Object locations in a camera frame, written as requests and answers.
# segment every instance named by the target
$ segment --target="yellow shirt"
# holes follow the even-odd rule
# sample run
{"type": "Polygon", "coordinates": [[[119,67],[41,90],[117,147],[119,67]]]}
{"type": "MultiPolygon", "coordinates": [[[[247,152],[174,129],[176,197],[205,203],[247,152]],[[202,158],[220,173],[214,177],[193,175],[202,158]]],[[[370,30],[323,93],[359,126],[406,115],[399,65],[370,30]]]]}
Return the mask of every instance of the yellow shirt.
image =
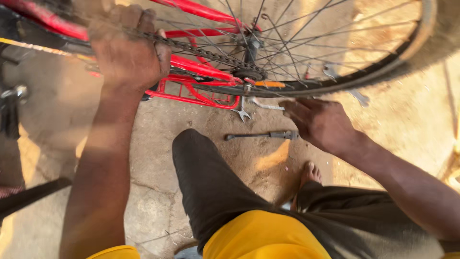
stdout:
{"type": "MultiPolygon", "coordinates": [[[[331,259],[298,220],[265,211],[248,211],[220,228],[204,246],[203,259],[331,259]]],[[[87,259],[140,259],[136,248],[118,246],[87,259]]],[[[460,259],[448,253],[444,259],[460,259]]]]}

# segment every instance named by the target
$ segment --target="concrete floor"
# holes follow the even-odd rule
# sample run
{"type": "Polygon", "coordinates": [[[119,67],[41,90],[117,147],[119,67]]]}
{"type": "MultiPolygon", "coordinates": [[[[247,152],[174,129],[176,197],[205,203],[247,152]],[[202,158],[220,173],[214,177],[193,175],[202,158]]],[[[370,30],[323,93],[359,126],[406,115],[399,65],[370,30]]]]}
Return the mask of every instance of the concrete floor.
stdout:
{"type": "MultiPolygon", "coordinates": [[[[102,79],[88,75],[85,64],[73,58],[15,47],[8,53],[22,60],[19,67],[7,68],[9,84],[29,85],[31,97],[20,107],[17,145],[0,140],[1,150],[17,151],[16,156],[1,153],[0,183],[21,181],[5,174],[6,168],[16,176],[22,170],[28,188],[60,175],[72,176],[98,105],[102,79]]],[[[368,108],[348,93],[324,98],[340,101],[354,126],[376,142],[440,176],[454,143],[452,111],[457,109],[452,100],[460,97],[459,65],[457,54],[423,71],[363,89],[371,98],[368,108]]],[[[193,242],[171,159],[172,140],[187,128],[209,136],[243,182],[277,204],[294,194],[299,172],[309,160],[319,166],[325,184],[380,188],[359,170],[303,140],[223,141],[228,133],[296,129],[279,111],[246,107],[253,119],[243,124],[232,111],[158,98],[140,104],[132,135],[125,228],[127,243],[137,247],[143,259],[170,258],[179,247],[193,242]]],[[[5,218],[1,258],[57,258],[69,191],[61,190],[5,218]]]]}

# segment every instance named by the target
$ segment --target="left hand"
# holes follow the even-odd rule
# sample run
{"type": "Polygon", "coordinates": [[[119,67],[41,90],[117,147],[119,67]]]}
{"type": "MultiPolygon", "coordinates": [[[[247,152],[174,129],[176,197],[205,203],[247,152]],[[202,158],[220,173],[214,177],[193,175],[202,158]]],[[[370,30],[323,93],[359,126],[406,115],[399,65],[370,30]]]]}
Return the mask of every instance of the left hand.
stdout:
{"type": "MultiPolygon", "coordinates": [[[[103,91],[115,88],[123,93],[143,93],[169,74],[171,48],[159,42],[134,38],[123,32],[119,25],[155,33],[155,11],[144,11],[139,5],[118,5],[109,16],[113,24],[95,22],[89,30],[91,46],[104,75],[103,91]]],[[[166,37],[162,29],[157,33],[166,37]]]]}

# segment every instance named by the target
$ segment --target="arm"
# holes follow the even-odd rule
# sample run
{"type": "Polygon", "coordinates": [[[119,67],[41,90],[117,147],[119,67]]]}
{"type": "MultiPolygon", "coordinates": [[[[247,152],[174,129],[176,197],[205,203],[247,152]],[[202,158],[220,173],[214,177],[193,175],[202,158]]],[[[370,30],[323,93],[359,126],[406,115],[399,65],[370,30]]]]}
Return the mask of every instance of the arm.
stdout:
{"type": "Polygon", "coordinates": [[[353,128],[340,103],[280,103],[300,135],[378,181],[404,213],[443,241],[460,241],[460,195],[353,128]]]}
{"type": "MultiPolygon", "coordinates": [[[[154,31],[152,11],[141,21],[138,6],[118,6],[112,13],[125,27],[139,23],[139,29],[154,31]]],[[[66,259],[84,259],[125,244],[132,126],[144,91],[170,67],[171,50],[165,45],[129,40],[103,24],[93,24],[91,40],[104,85],[65,213],[60,258],[66,259]]]]}

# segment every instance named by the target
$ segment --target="orange reflector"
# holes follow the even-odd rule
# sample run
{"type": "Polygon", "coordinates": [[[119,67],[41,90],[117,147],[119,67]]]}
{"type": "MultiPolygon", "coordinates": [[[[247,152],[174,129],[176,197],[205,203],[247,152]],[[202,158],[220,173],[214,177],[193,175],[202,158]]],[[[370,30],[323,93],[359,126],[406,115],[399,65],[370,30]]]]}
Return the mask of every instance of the orange reflector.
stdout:
{"type": "Polygon", "coordinates": [[[285,84],[283,84],[281,82],[275,82],[275,81],[258,81],[258,82],[256,82],[256,86],[279,87],[279,88],[286,87],[285,84]]]}

